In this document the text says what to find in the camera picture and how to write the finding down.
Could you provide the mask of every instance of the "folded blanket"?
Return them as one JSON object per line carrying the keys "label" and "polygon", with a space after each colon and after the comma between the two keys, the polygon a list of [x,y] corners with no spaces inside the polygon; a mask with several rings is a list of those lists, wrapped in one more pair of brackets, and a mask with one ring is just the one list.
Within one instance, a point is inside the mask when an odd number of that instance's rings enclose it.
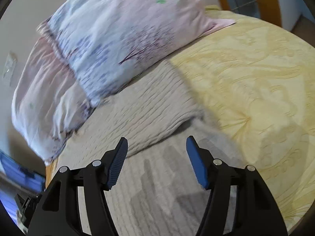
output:
{"label": "folded blanket", "polygon": [[[209,191],[197,182],[186,138],[193,135],[214,157],[243,166],[235,146],[203,116],[176,69],[164,61],[96,109],[68,140],[58,168],[84,167],[124,136],[128,158],[116,186],[105,193],[119,235],[195,235]],[[234,189],[226,231],[232,227],[235,197]],[[82,228],[89,232],[82,189],[79,206]]]}

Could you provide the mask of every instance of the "pillowcase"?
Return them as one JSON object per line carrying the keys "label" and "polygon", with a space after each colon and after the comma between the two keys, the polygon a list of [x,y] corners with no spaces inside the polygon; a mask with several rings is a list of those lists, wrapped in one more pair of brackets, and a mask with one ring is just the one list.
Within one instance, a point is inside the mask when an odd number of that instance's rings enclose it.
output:
{"label": "pillowcase", "polygon": [[208,18],[204,0],[67,0],[37,30],[97,106],[168,54],[232,23]]}
{"label": "pillowcase", "polygon": [[49,164],[90,113],[86,94],[72,70],[40,38],[13,95],[14,127],[45,164]]}

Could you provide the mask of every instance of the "light switch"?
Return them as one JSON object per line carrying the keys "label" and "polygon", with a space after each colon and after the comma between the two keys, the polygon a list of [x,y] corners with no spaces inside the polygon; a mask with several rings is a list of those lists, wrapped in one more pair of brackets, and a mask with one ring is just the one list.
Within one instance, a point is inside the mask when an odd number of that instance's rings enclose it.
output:
{"label": "light switch", "polygon": [[2,72],[2,82],[8,87],[10,87],[16,63],[17,63],[16,56],[12,52],[10,52],[7,55],[7,61],[4,65]]}

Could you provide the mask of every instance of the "yellow floral sheet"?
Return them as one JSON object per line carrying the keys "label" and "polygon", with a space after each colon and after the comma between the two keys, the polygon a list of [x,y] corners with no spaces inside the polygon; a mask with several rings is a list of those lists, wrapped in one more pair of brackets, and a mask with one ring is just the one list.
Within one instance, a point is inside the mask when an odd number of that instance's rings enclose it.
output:
{"label": "yellow floral sheet", "polygon": [[259,19],[237,23],[172,56],[275,197],[290,230],[315,198],[315,48]]}

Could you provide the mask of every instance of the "brown floor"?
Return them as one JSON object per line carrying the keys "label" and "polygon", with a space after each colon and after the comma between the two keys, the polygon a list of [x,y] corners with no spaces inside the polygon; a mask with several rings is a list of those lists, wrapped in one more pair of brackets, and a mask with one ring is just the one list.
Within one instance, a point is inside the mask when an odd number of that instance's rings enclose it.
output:
{"label": "brown floor", "polygon": [[291,32],[315,47],[315,24],[309,19],[301,16]]}

